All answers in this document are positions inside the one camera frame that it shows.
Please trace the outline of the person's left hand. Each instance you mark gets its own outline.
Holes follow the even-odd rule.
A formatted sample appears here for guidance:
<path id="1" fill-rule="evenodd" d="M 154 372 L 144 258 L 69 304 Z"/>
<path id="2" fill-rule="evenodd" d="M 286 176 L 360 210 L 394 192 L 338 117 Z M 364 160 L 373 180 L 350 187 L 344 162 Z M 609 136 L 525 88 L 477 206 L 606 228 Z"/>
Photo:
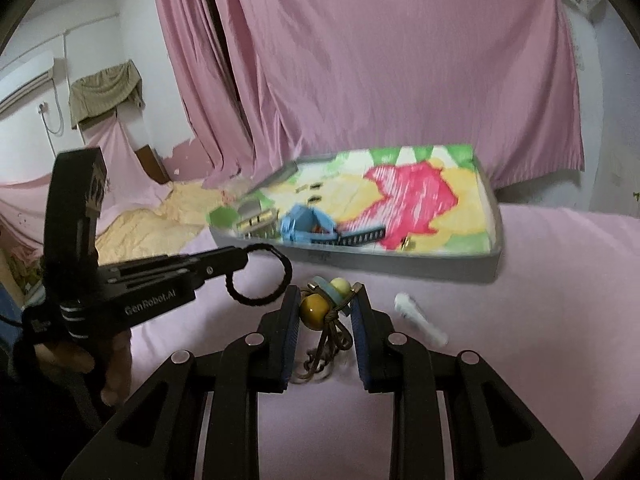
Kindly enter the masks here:
<path id="1" fill-rule="evenodd" d="M 101 399 L 107 406 L 122 405 L 131 392 L 131 330 L 115 335 L 104 353 L 105 365 L 96 364 L 96 359 L 84 350 L 59 344 L 49 349 L 44 344 L 34 345 L 35 355 L 43 368 L 60 368 L 88 374 L 98 368 L 102 370 Z"/>

